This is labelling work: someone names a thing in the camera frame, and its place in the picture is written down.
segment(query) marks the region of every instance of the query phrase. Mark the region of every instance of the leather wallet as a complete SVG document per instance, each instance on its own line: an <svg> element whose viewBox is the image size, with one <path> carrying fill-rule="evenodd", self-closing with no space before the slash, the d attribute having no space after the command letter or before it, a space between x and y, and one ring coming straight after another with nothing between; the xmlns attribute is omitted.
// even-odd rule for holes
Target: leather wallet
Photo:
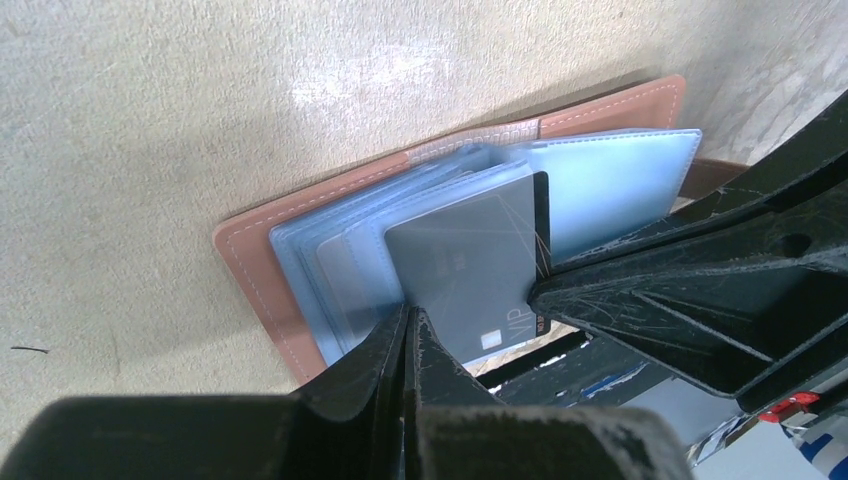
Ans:
<svg viewBox="0 0 848 480"><path fill-rule="evenodd" d="M454 133L230 218L215 230L214 244L293 374L306 383L326 363L268 240L274 226L470 143L509 145L621 128L671 128L684 89L683 78L675 75L539 117ZM696 160L680 194L711 191L742 171L735 164ZM692 178L695 172L698 178Z"/></svg>

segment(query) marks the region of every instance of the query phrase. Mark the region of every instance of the black card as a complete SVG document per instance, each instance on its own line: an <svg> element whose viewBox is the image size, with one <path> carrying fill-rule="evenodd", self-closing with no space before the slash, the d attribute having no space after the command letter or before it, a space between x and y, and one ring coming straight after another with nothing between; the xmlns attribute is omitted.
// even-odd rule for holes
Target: black card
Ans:
<svg viewBox="0 0 848 480"><path fill-rule="evenodd" d="M546 173L409 220L385 238L407 302L427 311L461 363L550 330L527 305L550 270Z"/></svg>

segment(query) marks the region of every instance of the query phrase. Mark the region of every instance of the white label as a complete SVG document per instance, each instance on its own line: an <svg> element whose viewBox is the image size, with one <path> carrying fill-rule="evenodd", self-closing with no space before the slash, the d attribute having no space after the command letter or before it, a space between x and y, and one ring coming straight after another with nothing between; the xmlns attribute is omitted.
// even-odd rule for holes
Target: white label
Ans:
<svg viewBox="0 0 848 480"><path fill-rule="evenodd" d="M503 343L503 339L501 338L501 331L495 330L494 332L484 333L480 335L480 343L483 344L483 350L488 350L490 348L495 348L501 343Z"/></svg>

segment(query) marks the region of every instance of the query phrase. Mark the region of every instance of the beige wall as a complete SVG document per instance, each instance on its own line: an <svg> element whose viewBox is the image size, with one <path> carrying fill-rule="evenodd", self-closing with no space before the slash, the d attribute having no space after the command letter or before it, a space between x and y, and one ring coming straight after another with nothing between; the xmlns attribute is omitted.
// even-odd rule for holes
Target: beige wall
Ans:
<svg viewBox="0 0 848 480"><path fill-rule="evenodd" d="M761 158L848 88L848 2L740 3L4 0L0 452L72 393L291 389L210 235L362 159L678 72Z"/></svg>

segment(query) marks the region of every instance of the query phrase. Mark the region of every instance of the concrete surface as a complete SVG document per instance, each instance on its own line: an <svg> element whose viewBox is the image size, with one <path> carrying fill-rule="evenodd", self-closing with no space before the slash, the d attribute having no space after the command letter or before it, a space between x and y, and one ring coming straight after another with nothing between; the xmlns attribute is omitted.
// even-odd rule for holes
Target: concrete surface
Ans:
<svg viewBox="0 0 848 480"><path fill-rule="evenodd" d="M5 0L0 452L65 395L293 387L212 248L234 213L668 73L702 155L753 162L848 88L840 24L848 2Z"/></svg>

